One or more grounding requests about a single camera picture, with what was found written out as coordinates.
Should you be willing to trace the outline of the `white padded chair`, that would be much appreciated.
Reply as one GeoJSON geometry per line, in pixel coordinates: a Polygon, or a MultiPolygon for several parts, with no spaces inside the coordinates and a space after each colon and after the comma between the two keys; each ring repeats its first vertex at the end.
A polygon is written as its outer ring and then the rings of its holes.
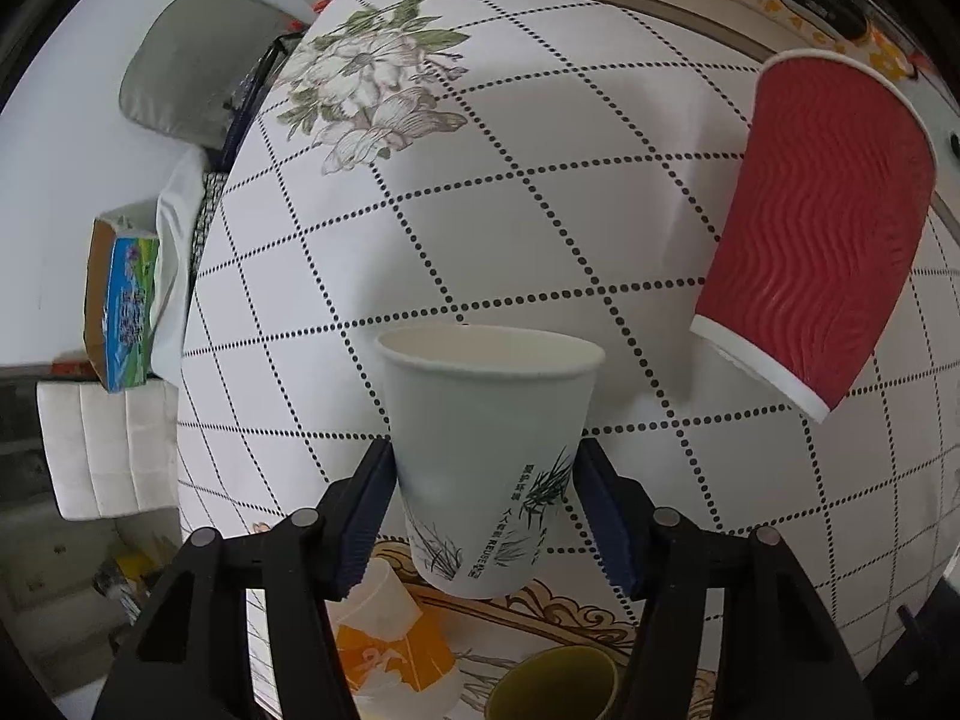
{"type": "Polygon", "coordinates": [[[111,394],[41,382],[37,413],[60,515],[71,522],[174,509],[178,390],[162,380],[111,394]]]}

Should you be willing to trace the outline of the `grey cushioned chair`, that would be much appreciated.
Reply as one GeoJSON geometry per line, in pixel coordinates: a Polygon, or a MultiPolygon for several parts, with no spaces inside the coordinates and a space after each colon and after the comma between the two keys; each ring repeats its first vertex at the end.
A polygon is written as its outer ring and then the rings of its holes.
{"type": "Polygon", "coordinates": [[[242,83],[292,24],[262,0],[172,0],[127,66],[121,114],[179,142],[220,149],[242,83]]]}

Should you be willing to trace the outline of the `white cloth under box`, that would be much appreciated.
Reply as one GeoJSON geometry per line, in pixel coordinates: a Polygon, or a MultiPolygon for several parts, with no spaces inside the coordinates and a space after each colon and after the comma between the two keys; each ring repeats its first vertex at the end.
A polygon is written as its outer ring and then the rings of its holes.
{"type": "Polygon", "coordinates": [[[192,238],[205,195],[206,154],[189,146],[156,202],[158,257],[155,299],[149,311],[149,369],[172,387],[181,385],[182,344],[189,310],[192,238]]]}

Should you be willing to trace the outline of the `red corrugated paper cup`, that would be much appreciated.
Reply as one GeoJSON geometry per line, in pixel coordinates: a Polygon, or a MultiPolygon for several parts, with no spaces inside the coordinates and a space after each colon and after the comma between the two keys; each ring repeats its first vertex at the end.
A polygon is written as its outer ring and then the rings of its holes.
{"type": "Polygon", "coordinates": [[[825,421],[900,299],[935,179],[928,129],[878,71],[826,50],[766,60],[693,335],[825,421]]]}

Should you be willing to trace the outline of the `white orange plastic cup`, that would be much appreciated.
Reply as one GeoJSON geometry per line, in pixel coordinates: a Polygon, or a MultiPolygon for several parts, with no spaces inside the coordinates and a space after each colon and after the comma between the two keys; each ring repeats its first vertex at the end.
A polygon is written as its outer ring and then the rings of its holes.
{"type": "Polygon", "coordinates": [[[438,619],[382,557],[343,601],[329,601],[335,646],[361,718],[430,720],[457,706],[464,687],[438,619]]]}

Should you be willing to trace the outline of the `cardboard box with blue print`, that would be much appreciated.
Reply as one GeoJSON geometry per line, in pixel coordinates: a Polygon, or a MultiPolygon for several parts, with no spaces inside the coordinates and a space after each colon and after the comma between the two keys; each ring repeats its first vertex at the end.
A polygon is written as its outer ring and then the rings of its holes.
{"type": "Polygon", "coordinates": [[[83,343],[89,364],[111,394],[139,387],[148,377],[158,252],[155,200],[105,211],[94,220],[83,343]]]}

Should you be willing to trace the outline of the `floral diamond pattern tablecloth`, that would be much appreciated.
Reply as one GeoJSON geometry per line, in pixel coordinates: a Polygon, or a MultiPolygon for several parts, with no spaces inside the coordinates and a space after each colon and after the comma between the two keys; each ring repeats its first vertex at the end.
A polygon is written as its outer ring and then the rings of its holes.
{"type": "Polygon", "coordinates": [[[185,330],[184,530],[316,504],[387,431],[381,333],[568,333],[605,364],[584,429],[700,527],[784,533],[856,667],[958,541],[958,242],[924,221],[827,421],[693,337],[758,60],[596,0],[334,0],[213,218],[185,330]]]}

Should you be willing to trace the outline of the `white bamboo print paper cup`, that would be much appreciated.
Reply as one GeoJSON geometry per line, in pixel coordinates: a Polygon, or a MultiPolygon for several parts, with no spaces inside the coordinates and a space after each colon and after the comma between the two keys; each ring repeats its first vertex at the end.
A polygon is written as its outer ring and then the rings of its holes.
{"type": "Polygon", "coordinates": [[[521,590],[573,476],[604,350],[544,330],[421,325],[382,333],[376,351],[416,570],[467,600],[521,590]]]}

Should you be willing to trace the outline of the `dark teal cup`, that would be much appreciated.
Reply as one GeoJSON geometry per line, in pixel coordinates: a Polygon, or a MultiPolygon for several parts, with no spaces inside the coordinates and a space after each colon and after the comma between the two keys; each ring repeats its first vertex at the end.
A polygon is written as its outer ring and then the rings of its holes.
{"type": "Polygon", "coordinates": [[[617,663],[599,649],[569,645],[529,656],[490,692],[491,720],[596,720],[612,709],[620,687],[617,663]]]}

